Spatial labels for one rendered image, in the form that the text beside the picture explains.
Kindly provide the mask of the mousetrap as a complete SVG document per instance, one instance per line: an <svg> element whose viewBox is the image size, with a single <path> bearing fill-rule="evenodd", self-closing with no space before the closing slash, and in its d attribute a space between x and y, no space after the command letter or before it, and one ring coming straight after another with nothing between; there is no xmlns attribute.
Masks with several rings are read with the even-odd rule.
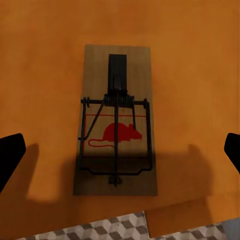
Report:
<svg viewBox="0 0 240 240"><path fill-rule="evenodd" d="M74 196L158 196L150 48L85 44Z"/></svg>

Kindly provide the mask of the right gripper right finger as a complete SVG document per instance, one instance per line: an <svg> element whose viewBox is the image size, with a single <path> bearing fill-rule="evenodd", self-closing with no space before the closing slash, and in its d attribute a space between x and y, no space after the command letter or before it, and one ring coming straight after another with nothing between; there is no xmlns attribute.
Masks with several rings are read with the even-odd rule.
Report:
<svg viewBox="0 0 240 240"><path fill-rule="evenodd" d="M240 135L228 133L224 151L240 173Z"/></svg>

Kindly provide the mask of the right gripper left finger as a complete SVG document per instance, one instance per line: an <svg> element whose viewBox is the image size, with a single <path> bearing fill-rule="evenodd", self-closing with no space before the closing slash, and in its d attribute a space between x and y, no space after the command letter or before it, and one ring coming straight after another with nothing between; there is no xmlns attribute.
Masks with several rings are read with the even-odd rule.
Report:
<svg viewBox="0 0 240 240"><path fill-rule="evenodd" d="M0 193L26 153L22 133L0 138Z"/></svg>

